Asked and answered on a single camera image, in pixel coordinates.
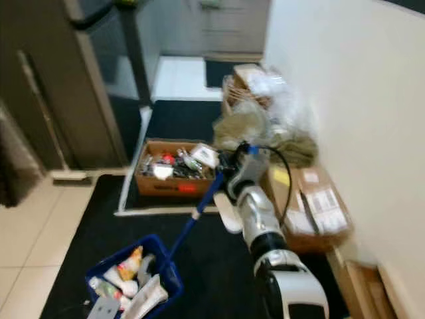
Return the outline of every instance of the blue basket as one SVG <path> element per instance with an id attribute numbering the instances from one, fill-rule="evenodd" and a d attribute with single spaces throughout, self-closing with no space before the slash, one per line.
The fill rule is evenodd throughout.
<path id="1" fill-rule="evenodd" d="M 93 277 L 97 276 L 104 279 L 103 274 L 112 266 L 118 265 L 120 262 L 126 260 L 133 250 L 138 246 L 143 246 L 143 255 L 153 254 L 156 257 L 155 262 L 155 273 L 158 273 L 158 267 L 161 266 L 166 258 L 169 256 L 169 252 L 164 244 L 161 242 L 161 239 L 157 235 L 148 235 L 139 241 L 136 241 L 134 244 L 118 251 L 116 254 L 102 260 L 95 267 L 91 268 L 86 273 L 86 284 L 88 292 L 90 293 L 90 298 L 92 302 L 96 302 L 99 296 L 94 292 L 94 290 L 88 284 L 88 281 Z M 161 312 L 165 307 L 169 306 L 174 299 L 178 298 L 183 293 L 183 282 L 180 278 L 179 273 L 174 262 L 170 262 L 167 266 L 163 267 L 159 273 L 161 277 L 161 285 L 168 292 L 168 300 L 163 304 L 159 304 L 154 309 L 152 309 L 149 314 L 144 318 L 153 318 L 156 314 Z M 116 319 L 121 317 L 121 312 L 118 312 Z"/>

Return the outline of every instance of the floor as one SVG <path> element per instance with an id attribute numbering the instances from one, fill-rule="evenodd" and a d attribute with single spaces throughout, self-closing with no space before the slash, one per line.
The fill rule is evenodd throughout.
<path id="1" fill-rule="evenodd" d="M 154 100 L 221 98 L 205 87 L 202 58 L 161 58 Z M 0 319 L 40 316 L 94 185 L 58 187 L 46 178 L 18 207 L 0 206 Z"/>

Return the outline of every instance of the red label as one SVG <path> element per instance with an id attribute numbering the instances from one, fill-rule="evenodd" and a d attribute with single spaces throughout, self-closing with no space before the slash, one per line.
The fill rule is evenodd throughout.
<path id="1" fill-rule="evenodd" d="M 193 184 L 179 184 L 179 191 L 185 193 L 193 193 L 197 190 L 196 186 Z"/>

